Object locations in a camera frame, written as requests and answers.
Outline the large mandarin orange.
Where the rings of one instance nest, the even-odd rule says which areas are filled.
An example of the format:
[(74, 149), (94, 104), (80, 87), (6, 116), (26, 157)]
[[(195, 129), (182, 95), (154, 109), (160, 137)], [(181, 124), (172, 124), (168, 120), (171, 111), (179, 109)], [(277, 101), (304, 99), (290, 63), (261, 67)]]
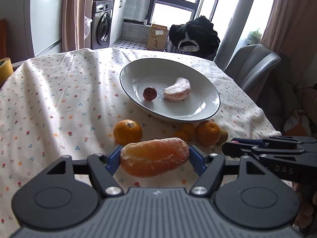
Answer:
[(219, 141), (220, 136), (219, 126), (211, 120), (202, 121), (196, 127), (197, 141), (205, 147), (215, 145)]
[(125, 119), (115, 125), (113, 135), (117, 144), (125, 146), (129, 143), (140, 142), (143, 132), (136, 121)]

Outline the clear plastic bag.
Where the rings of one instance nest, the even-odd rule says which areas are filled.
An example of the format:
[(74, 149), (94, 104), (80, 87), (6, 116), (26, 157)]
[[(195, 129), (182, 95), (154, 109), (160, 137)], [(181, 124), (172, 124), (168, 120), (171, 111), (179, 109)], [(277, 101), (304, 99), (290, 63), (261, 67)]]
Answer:
[(84, 39), (86, 39), (90, 34), (92, 19), (84, 16)]

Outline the grey leather chair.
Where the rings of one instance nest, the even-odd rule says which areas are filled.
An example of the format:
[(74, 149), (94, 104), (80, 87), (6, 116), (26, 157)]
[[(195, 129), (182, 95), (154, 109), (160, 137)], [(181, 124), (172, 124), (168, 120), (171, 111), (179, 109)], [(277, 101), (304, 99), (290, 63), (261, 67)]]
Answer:
[(225, 69), (225, 73), (256, 101), (269, 73), (280, 63), (281, 58), (262, 44), (240, 48)]

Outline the white radiator heater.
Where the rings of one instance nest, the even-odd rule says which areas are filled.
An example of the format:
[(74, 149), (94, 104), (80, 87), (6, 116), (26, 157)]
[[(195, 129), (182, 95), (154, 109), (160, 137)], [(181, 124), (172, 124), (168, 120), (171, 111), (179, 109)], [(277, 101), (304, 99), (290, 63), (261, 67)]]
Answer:
[(176, 46), (174, 46), (172, 42), (168, 42), (166, 51), (169, 53), (179, 53), (179, 54), (184, 53), (184, 52), (180, 51)]

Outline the floral white tablecloth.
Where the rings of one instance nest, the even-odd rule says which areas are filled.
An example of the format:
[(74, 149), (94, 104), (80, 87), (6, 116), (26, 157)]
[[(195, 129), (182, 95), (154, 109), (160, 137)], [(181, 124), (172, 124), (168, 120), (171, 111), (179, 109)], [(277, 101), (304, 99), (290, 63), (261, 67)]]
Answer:
[(116, 146), (115, 124), (142, 127), (144, 140), (170, 138), (179, 123), (159, 120), (124, 93), (119, 75), (129, 62), (164, 58), (195, 68), (217, 88), (221, 105), (212, 120), (230, 138), (278, 135), (259, 108), (215, 63), (166, 52), (105, 48), (26, 60), (1, 88), (1, 237), (19, 224), (13, 195), (62, 155), (81, 160)]

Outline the grey washing machine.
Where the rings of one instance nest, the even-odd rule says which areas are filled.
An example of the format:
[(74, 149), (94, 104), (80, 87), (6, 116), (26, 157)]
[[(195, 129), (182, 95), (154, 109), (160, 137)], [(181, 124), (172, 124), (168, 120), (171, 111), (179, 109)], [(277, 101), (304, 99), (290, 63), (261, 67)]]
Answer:
[(114, 0), (94, 0), (92, 3), (91, 49), (110, 45)]

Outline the white plate dark rim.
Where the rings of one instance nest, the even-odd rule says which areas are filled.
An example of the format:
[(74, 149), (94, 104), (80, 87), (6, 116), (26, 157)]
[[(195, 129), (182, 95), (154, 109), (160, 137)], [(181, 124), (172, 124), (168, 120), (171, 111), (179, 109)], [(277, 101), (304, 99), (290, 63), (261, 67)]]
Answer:
[[(191, 93), (183, 101), (164, 98), (163, 90), (178, 77), (189, 80)], [(159, 58), (144, 58), (127, 64), (120, 73), (120, 84), (142, 110), (161, 120), (195, 122), (206, 120), (220, 108), (220, 96), (213, 83), (190, 66)], [(158, 95), (153, 101), (143, 98), (145, 88), (153, 86)]]

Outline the pink curtain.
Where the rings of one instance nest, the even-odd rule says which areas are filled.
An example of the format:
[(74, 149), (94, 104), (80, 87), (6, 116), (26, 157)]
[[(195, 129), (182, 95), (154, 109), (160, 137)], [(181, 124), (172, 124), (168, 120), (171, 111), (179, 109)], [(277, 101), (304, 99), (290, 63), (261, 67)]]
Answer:
[(316, 0), (273, 0), (261, 44), (275, 53), (281, 52), (291, 31), (299, 32), (298, 23), (304, 18), (304, 12), (315, 6)]
[(85, 0), (63, 0), (62, 51), (74, 51), (84, 47)]

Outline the small kumquat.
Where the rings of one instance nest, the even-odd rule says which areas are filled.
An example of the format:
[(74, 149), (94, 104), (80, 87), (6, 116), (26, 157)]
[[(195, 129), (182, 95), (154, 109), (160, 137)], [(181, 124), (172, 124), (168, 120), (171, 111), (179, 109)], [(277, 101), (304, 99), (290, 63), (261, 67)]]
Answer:
[(174, 138), (180, 138), (186, 143), (188, 143), (190, 141), (189, 135), (187, 134), (187, 132), (184, 132), (183, 130), (175, 131), (174, 134), (173, 134), (173, 137)]
[(181, 127), (181, 130), (188, 135), (190, 141), (196, 135), (196, 128), (195, 128), (195, 126), (192, 123), (183, 124), (182, 127)]

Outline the small kumquat front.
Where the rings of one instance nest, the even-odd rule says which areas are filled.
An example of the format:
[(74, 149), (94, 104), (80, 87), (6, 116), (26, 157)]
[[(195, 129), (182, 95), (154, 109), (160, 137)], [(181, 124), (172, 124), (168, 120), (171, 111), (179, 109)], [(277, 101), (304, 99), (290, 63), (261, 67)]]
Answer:
[(187, 132), (184, 132), (183, 130), (175, 131), (174, 134), (173, 134), (173, 137), (174, 138), (180, 138), (186, 143), (188, 143), (190, 141), (189, 135), (187, 134)]

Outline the pink curtain right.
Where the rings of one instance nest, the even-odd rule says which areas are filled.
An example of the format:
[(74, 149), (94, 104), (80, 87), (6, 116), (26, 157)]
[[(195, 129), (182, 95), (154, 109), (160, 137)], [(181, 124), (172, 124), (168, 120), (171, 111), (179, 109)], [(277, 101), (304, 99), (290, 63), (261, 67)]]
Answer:
[(281, 52), (291, 31), (299, 32), (298, 23), (304, 18), (304, 12), (315, 6), (316, 0), (273, 0), (261, 44), (275, 53)]

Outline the small kumquat back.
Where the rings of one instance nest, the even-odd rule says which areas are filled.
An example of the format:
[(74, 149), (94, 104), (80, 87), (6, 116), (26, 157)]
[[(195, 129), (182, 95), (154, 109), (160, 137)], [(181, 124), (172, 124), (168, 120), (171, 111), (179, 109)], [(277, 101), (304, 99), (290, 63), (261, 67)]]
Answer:
[(195, 128), (195, 126), (192, 123), (183, 124), (182, 127), (181, 127), (181, 130), (188, 135), (190, 141), (196, 135), (196, 128)]

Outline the yellow tape roll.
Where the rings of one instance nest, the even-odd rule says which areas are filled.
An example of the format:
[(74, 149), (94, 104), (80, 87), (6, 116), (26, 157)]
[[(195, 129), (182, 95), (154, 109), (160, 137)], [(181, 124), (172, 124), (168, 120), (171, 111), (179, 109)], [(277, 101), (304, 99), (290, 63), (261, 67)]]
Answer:
[(0, 86), (13, 74), (13, 67), (10, 58), (0, 60)]

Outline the brown longan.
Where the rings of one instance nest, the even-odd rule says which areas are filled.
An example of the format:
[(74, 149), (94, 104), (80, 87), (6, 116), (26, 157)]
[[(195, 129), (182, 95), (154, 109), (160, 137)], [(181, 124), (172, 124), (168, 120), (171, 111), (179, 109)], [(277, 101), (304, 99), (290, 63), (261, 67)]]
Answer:
[(226, 141), (228, 140), (228, 132), (221, 128), (220, 129), (220, 139), (219, 141), (217, 142), (217, 145), (222, 145), (224, 144)]

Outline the pale peeled citrus segment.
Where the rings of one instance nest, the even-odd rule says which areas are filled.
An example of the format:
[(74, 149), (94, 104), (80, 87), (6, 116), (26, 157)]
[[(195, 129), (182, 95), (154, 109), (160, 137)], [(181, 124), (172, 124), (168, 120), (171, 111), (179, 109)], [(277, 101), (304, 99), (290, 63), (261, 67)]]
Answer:
[(191, 93), (189, 80), (179, 77), (176, 82), (163, 90), (163, 96), (169, 101), (178, 102), (186, 99)]

